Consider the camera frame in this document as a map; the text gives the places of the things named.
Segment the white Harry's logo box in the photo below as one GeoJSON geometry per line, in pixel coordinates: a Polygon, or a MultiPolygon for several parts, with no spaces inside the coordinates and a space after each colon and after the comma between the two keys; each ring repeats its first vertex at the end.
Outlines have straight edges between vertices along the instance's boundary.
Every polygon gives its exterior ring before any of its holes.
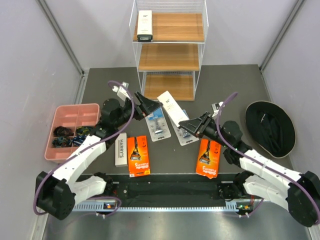
{"type": "Polygon", "coordinates": [[[115,140],[115,166],[127,167],[128,166],[128,147],[127,147],[127,134],[122,132],[115,140]]]}

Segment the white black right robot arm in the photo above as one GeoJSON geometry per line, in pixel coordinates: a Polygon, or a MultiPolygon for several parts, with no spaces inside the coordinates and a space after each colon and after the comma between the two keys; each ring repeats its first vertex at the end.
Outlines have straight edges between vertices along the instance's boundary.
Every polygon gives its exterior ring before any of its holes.
{"type": "Polygon", "coordinates": [[[208,112],[194,119],[180,121],[179,128],[191,135],[203,136],[221,144],[229,164],[244,170],[233,185],[239,198],[255,195],[283,209],[301,225],[312,227],[320,223],[320,179],[311,172],[300,173],[270,160],[242,141],[239,125],[232,120],[219,125],[208,112]]]}

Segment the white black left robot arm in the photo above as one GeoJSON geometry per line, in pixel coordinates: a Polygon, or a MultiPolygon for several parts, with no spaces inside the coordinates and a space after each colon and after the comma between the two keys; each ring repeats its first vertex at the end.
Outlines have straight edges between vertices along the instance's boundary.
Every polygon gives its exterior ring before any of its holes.
{"type": "Polygon", "coordinates": [[[106,199],[113,194],[114,187],[103,173],[95,173],[83,181],[78,178],[97,157],[112,146],[131,120],[140,121],[162,106],[160,102],[138,91],[134,95],[139,104],[134,102],[132,96],[125,99],[124,105],[118,99],[107,99],[100,110],[99,121],[82,145],[65,162],[36,177],[33,200],[36,215],[49,214],[64,220],[77,204],[97,195],[106,199]]]}

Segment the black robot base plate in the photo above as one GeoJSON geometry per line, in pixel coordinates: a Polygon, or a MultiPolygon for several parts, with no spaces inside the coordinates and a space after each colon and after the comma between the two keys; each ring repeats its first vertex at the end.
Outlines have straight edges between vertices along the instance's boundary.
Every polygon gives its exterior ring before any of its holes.
{"type": "Polygon", "coordinates": [[[124,174],[106,175],[106,187],[95,197],[118,197],[121,200],[137,200],[138,197],[206,197],[208,199],[234,200],[248,195],[236,183],[239,174],[222,174],[209,179],[197,174],[150,174],[129,177],[124,174]]]}

